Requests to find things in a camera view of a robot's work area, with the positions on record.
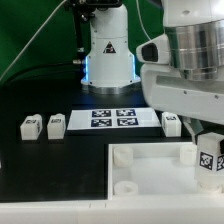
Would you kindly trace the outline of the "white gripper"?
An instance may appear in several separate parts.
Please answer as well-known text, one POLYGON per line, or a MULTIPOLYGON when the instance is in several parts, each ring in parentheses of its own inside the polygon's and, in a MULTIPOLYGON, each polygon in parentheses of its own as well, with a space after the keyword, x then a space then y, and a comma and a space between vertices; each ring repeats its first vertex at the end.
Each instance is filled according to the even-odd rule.
POLYGON ((204 128, 200 120, 224 125, 224 68, 216 80, 183 79, 168 65, 144 64, 142 90, 146 103, 155 110, 184 116, 183 124, 197 144, 204 128))

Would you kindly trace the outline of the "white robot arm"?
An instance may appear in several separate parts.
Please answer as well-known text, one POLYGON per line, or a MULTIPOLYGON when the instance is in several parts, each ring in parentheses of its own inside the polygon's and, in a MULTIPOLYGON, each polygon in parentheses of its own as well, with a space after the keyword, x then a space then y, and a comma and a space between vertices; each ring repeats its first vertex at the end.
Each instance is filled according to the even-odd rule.
MULTIPOLYGON (((163 9, 163 34, 136 49, 143 63, 145 101, 152 108, 224 125, 224 0, 148 0, 163 9)), ((121 0, 84 0, 94 9, 89 81, 96 88, 124 87, 106 74, 125 66, 121 0)))

